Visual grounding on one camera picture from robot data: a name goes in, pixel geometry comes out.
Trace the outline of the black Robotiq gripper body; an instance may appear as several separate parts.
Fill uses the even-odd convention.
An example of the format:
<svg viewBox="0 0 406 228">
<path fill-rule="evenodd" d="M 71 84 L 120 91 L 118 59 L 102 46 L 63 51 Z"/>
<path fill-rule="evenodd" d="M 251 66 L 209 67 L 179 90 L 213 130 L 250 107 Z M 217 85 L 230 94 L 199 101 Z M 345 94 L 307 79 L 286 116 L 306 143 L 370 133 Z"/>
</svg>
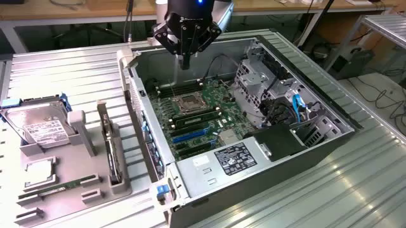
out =
<svg viewBox="0 0 406 228">
<path fill-rule="evenodd" d="M 168 0 L 164 21 L 167 25 L 179 25 L 181 19 L 202 20 L 213 23 L 214 0 Z"/>
</svg>

